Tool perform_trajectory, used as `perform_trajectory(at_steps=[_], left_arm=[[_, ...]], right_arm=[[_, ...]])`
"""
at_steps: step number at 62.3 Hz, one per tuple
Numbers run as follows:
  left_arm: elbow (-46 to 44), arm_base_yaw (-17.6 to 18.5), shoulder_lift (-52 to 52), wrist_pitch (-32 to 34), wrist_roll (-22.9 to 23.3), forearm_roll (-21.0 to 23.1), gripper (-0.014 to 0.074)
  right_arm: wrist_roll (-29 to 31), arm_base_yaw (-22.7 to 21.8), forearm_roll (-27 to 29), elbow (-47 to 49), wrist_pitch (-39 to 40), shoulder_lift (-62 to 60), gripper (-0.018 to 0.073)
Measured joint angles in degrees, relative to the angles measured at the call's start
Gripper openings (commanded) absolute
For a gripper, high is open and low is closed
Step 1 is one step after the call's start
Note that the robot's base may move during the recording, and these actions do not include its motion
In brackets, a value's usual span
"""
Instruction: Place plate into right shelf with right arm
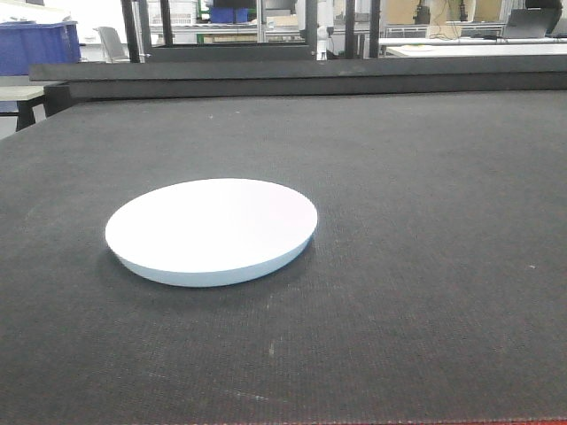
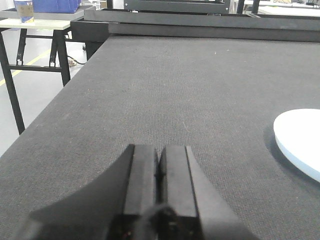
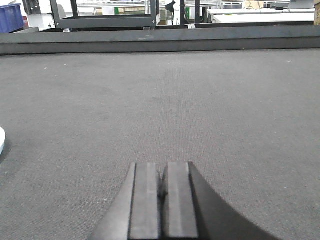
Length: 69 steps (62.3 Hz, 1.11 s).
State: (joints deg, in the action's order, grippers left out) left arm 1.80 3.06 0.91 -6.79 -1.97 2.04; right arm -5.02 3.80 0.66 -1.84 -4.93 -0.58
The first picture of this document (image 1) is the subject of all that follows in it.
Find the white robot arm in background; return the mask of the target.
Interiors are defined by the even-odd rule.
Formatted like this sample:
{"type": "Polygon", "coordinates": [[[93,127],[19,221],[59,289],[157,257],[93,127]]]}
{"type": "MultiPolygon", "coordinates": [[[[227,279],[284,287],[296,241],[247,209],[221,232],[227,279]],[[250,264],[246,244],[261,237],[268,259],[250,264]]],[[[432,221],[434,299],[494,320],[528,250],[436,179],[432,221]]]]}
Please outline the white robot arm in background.
{"type": "Polygon", "coordinates": [[[319,61],[328,59],[329,39],[334,32],[333,2],[327,0],[295,2],[295,12],[298,19],[299,35],[307,40],[310,29],[316,30],[316,53],[315,58],[319,61]],[[308,24],[308,9],[316,7],[316,26],[308,24]]]}

